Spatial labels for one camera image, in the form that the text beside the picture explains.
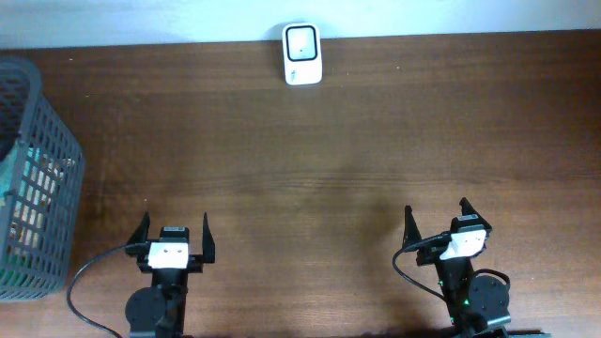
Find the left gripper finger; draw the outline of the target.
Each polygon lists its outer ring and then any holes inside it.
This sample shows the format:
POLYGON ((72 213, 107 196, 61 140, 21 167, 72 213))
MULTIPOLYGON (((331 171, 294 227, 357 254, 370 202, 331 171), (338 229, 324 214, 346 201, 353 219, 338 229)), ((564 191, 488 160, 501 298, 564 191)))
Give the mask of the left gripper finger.
POLYGON ((128 239, 127 244, 133 245, 133 244, 146 243, 149 226, 150 226, 150 217, 149 217, 149 213, 146 211, 143 215, 142 221, 140 222, 138 227, 134 230, 134 232, 128 239))
POLYGON ((208 225, 208 214, 206 212, 203 215, 202 250, 203 256, 215 255, 215 241, 208 225))

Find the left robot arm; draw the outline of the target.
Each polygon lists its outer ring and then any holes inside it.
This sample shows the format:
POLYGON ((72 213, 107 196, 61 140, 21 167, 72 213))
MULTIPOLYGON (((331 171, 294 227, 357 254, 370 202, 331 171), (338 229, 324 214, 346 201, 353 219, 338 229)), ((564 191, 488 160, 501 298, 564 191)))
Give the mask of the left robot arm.
POLYGON ((138 269, 151 276, 148 287, 135 291, 125 306, 130 337, 182 337, 188 277, 201 273, 216 260, 216 246, 203 216, 202 253, 190 253, 190 229, 167 226, 156 239, 148 237, 146 213, 126 243, 126 254, 136 259, 138 269))

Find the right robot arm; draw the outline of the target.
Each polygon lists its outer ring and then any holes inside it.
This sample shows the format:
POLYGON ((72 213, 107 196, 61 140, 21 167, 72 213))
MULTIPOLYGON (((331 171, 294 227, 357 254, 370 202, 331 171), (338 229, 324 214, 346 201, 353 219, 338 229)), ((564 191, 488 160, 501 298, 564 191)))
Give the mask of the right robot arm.
POLYGON ((471 260, 483 253, 492 233, 491 224, 467 198, 459 202, 461 214, 452 218, 450 229, 424 238, 411 206, 404 208, 402 247, 392 258, 393 269, 404 280, 442 300, 452 326, 450 337, 546 337, 539 330, 510 331, 511 280, 494 269, 475 269, 471 260), (409 277, 397 265, 402 254, 416 253, 416 265, 433 265, 438 275, 436 291, 409 277))

